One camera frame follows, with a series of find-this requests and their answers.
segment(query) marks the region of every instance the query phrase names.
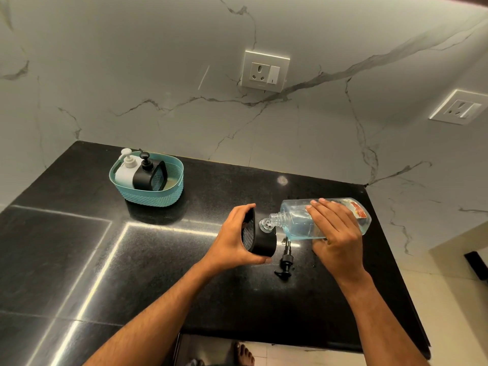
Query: right hand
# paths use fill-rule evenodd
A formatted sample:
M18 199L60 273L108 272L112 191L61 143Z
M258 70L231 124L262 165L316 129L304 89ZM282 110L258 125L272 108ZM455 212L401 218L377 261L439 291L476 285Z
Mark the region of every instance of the right hand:
M363 236L356 217L342 204L319 199L307 206L315 225L327 237L312 242L313 251L341 288L363 281Z

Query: plastic basket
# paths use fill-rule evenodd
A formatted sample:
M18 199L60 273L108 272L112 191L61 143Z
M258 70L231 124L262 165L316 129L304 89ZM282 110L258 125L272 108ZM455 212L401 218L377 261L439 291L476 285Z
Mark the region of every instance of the plastic basket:
M140 151L133 151L132 155L138 157ZM166 164L166 169L168 171L168 177L175 178L178 180L176 184L170 187L168 190L161 191L146 191L146 190L136 190L130 187L120 186L115 183L115 171L122 164L121 160L117 160L115 164L110 168L110 173L108 177L110 181L117 187L117 190L122 194L124 199L129 202L150 205L152 207L167 207L171 204L176 203L183 192L183 163L180 159L158 153L149 153L151 159L164 160Z

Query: black soap dispenser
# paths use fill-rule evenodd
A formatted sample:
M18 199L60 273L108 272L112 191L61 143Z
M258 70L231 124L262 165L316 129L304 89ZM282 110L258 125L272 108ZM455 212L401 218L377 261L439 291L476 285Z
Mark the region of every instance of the black soap dispenser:
M139 157L143 160L141 166L134 173L132 184L135 189L146 191L161 191L168 181L166 164L162 160L150 159L148 152L139 149Z

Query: foot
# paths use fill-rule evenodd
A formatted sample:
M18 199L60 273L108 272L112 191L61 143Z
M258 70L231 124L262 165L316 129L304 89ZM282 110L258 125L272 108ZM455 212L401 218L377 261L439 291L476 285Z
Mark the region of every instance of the foot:
M236 343L235 352L239 366L254 366L254 357L244 344Z

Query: black countertop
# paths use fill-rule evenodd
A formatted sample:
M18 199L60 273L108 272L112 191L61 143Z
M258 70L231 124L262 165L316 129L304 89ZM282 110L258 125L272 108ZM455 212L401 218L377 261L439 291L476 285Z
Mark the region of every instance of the black countertop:
M158 209L127 203L109 181L119 154L118 147L77 141L0 214L2 364L82 364L203 257L235 205L255 202L276 212L284 199L342 196L357 199L372 215L364 266L430 356L362 185L180 158L183 194ZM198 295L181 331L361 351L351 309L310 241L293 242L288 282L273 274L282 254L279 244L272 264L216 277Z

